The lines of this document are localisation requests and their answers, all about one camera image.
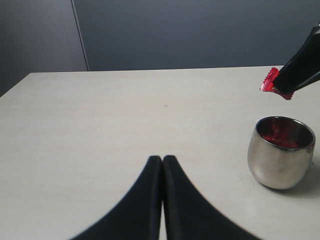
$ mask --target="metal cup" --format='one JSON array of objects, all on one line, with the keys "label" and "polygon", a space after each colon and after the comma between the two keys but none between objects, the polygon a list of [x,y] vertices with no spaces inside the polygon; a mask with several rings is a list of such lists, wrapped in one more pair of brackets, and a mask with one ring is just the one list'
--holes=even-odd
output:
[{"label": "metal cup", "polygon": [[316,136],[304,123],[270,116],[255,125],[248,148],[248,166],[254,178],[272,189],[285,190],[307,175]]}]

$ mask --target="red candy wrapper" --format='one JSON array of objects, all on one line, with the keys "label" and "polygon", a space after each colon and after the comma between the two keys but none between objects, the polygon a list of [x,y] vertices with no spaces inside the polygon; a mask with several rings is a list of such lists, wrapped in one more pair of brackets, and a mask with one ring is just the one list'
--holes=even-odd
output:
[{"label": "red candy wrapper", "polygon": [[278,89],[276,89],[274,86],[273,82],[276,79],[276,77],[278,76],[278,74],[279,74],[278,69],[276,69],[275,67],[271,68],[270,72],[268,73],[268,75],[266,76],[266,78],[264,79],[264,81],[260,87],[260,91],[275,93],[275,94],[278,94],[281,97],[283,97],[285,100],[290,100],[292,98],[292,96],[294,95],[293,92],[290,94],[283,94]]}]

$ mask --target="table surface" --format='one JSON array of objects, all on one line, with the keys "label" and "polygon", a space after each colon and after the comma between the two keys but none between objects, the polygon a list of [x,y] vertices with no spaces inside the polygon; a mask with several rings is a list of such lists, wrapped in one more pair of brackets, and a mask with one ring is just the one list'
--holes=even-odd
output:
[{"label": "table surface", "polygon": [[74,237],[118,203],[150,155],[169,154],[258,237],[319,239],[320,147],[306,179],[285,192],[248,169],[263,117],[292,117],[320,135],[320,84],[284,100],[259,91],[270,68],[30,74],[0,98],[0,239]]}]

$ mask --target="gray background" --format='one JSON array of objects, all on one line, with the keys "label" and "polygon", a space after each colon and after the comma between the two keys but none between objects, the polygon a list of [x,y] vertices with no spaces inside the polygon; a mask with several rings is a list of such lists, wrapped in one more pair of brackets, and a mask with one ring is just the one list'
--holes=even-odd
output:
[{"label": "gray background", "polygon": [[87,71],[71,0],[0,0],[0,96],[29,73]]},{"label": "gray background", "polygon": [[282,65],[320,0],[74,0],[91,71]]}]

